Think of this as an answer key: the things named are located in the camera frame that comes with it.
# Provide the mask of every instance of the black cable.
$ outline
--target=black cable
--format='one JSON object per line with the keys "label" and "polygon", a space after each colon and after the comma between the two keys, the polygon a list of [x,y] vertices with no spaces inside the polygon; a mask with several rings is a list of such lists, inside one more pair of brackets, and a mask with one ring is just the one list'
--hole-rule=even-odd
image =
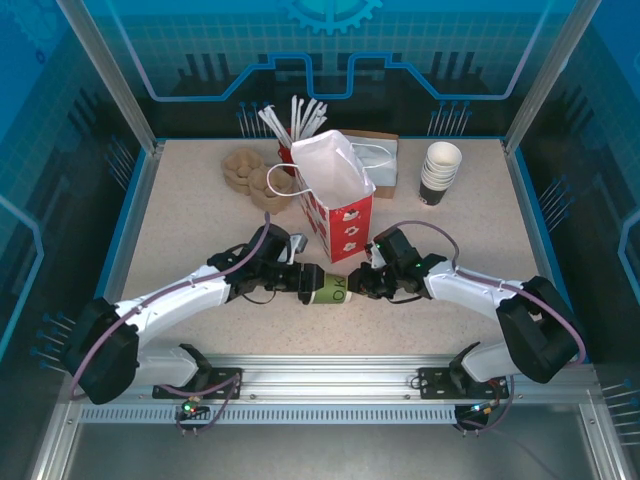
{"label": "black cable", "polygon": [[416,295],[415,297],[411,297],[411,298],[405,298],[404,300],[397,300],[397,301],[393,301],[393,300],[389,300],[387,298],[387,301],[389,303],[392,303],[394,305],[403,305],[405,303],[411,303],[411,302],[415,302],[416,300],[420,300],[422,297],[420,295]]}
{"label": "black cable", "polygon": [[269,300],[267,300],[266,302],[258,302],[257,300],[253,300],[249,297],[247,297],[246,295],[242,295],[242,297],[247,301],[247,302],[251,302],[254,305],[266,305],[267,303],[270,303],[271,300],[273,300],[274,298],[276,298],[276,292],[273,292],[273,295],[271,295],[271,298]]}

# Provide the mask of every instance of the green cup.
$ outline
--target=green cup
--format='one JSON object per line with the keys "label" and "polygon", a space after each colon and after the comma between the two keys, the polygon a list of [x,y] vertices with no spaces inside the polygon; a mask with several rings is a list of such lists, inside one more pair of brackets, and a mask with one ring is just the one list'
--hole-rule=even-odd
{"label": "green cup", "polygon": [[324,286],[311,294],[311,302],[346,303],[351,300],[351,292],[347,290],[347,277],[341,275],[324,274]]}

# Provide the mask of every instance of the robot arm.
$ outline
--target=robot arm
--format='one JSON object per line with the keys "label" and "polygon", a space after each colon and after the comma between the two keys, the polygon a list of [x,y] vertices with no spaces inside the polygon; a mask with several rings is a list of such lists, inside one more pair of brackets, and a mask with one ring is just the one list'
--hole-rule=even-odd
{"label": "robot arm", "polygon": [[311,293],[324,285],[324,272],[315,264],[294,261],[306,246],[304,235],[290,236],[270,225],[255,255],[234,270],[257,245],[263,228],[248,244],[212,256],[206,265],[158,291],[115,305],[104,299],[87,304],[61,350],[60,360],[72,374],[96,341],[115,322],[129,316],[96,351],[80,377],[79,385],[93,403],[107,403],[131,386],[169,384],[197,391],[209,385],[211,366],[194,347],[148,346],[157,335],[202,310],[223,305],[258,286],[297,292],[303,303],[309,302]]}
{"label": "robot arm", "polygon": [[[572,335],[546,312],[513,290],[523,289],[560,313],[572,326],[573,313],[553,285],[542,277],[503,281],[463,268],[445,257],[424,258],[398,228],[374,238],[363,263],[349,277],[349,289],[370,298],[392,299],[398,289],[420,297],[463,305],[500,324],[504,338],[474,344],[451,363],[459,385],[522,373],[547,383],[578,352]],[[541,319],[534,317],[541,314]]]}

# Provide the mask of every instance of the small wire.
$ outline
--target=small wire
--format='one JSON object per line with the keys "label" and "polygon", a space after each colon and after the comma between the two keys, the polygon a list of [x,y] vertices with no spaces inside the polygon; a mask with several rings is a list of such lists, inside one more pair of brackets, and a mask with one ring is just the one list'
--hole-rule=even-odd
{"label": "small wire", "polygon": [[267,300],[266,302],[259,302],[257,300],[253,300],[253,299],[247,297],[245,294],[242,295],[242,298],[244,298],[247,302],[253,303],[254,305],[266,305],[267,303],[271,303],[271,300],[276,298],[276,292],[274,291],[273,295],[271,295],[271,298],[269,300]]}
{"label": "small wire", "polygon": [[[209,423],[207,423],[206,425],[199,427],[199,428],[193,428],[193,433],[197,434],[197,432],[205,432],[207,430],[209,430],[211,427],[213,427],[216,422],[220,419],[220,417],[222,416],[222,414],[224,413],[224,411],[227,408],[227,405],[229,405],[229,400],[231,400],[231,397],[233,396],[233,394],[236,391],[236,387],[238,386],[238,381],[240,380],[240,377],[236,374],[234,375],[231,380],[233,381],[233,385],[231,385],[231,388],[229,389],[229,393],[227,394],[226,398],[224,399],[224,402],[222,403],[222,405],[220,406],[220,409],[218,410],[218,412],[214,415],[214,417],[211,419],[211,421]],[[218,390],[220,390],[221,388],[223,388],[222,384],[217,385]],[[178,430],[180,430],[182,432],[182,434],[184,435],[185,433],[189,432],[188,429],[184,428],[182,426],[182,424],[180,423],[179,417],[176,417],[176,428]]]}
{"label": "small wire", "polygon": [[416,375],[415,377],[413,377],[410,381],[409,381],[409,386],[411,388],[413,388],[414,390],[420,390],[420,384],[418,384],[417,386],[414,384],[414,382],[416,380],[420,380],[420,375]]}
{"label": "small wire", "polygon": [[396,301],[393,301],[387,298],[387,301],[394,305],[403,305],[405,303],[415,302],[416,300],[420,300],[420,299],[422,299],[422,297],[420,295],[416,295],[415,297],[405,298],[404,300],[396,300]]}

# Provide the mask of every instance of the paper bag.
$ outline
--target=paper bag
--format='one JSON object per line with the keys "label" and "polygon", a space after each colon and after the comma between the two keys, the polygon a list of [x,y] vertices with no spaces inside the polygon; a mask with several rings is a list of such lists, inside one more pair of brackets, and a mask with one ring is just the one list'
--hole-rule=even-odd
{"label": "paper bag", "polygon": [[300,195],[302,211],[331,262],[362,251],[376,187],[351,143],[330,130],[295,142],[291,156],[299,192],[289,195]]}

